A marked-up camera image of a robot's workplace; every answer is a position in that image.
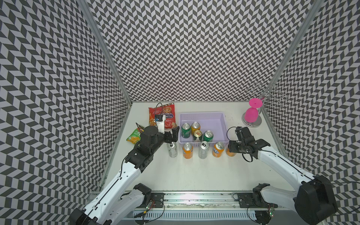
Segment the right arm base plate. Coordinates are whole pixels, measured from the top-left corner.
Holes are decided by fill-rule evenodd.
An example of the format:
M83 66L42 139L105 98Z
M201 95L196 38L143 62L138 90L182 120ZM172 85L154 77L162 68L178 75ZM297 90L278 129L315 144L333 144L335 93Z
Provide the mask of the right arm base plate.
M236 193L235 196L237 197L236 201L239 201L241 208L278 208L277 204L264 201L263 197L257 193L241 192Z

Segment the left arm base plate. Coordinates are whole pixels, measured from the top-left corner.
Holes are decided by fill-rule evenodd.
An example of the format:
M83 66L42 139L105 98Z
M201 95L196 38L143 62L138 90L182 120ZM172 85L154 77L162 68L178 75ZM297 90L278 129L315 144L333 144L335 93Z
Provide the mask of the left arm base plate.
M144 197L143 203L138 208L145 208L150 202L154 202L151 208L160 209L164 207L165 193L152 192Z

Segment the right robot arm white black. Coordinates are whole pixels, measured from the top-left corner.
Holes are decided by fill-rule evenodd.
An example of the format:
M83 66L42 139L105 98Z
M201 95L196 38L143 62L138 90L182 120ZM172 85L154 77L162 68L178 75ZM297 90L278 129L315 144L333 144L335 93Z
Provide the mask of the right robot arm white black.
M296 212L309 225L317 225L333 214L338 206L331 182L324 176L315 176L282 156L276 149L263 140L256 140L248 127L236 127L237 140L230 140L231 153L250 155L265 163L284 178L293 188L292 191L258 184L253 188L252 202L257 207L282 206Z

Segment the white Monster can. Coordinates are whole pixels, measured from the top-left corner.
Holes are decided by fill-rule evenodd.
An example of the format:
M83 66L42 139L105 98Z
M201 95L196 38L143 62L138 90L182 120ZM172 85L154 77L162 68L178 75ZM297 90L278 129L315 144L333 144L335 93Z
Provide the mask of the white Monster can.
M206 159L209 151L209 143L207 141L202 141L199 145L198 156L200 159Z
M168 154L171 158L175 158L178 155L176 142L167 143Z

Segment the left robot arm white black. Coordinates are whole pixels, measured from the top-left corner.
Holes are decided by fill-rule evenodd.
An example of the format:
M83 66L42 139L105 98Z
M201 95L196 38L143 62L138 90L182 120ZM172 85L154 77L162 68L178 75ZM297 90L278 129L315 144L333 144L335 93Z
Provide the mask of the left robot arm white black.
M130 193L127 188L153 161L155 152L164 143L177 142L180 127L160 132L148 126L141 133L141 140L121 163L121 169L110 183L82 210L70 214L71 225L116 225L135 208L145 206L151 199L152 190L139 183Z

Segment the orange Fanta can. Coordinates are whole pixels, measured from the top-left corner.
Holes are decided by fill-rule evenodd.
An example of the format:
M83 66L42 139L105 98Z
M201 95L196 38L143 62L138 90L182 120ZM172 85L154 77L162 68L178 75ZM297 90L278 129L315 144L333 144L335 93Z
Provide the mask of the orange Fanta can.
M213 146L212 154L214 157L219 158L221 157L223 151L225 149L225 145L223 142L216 142Z

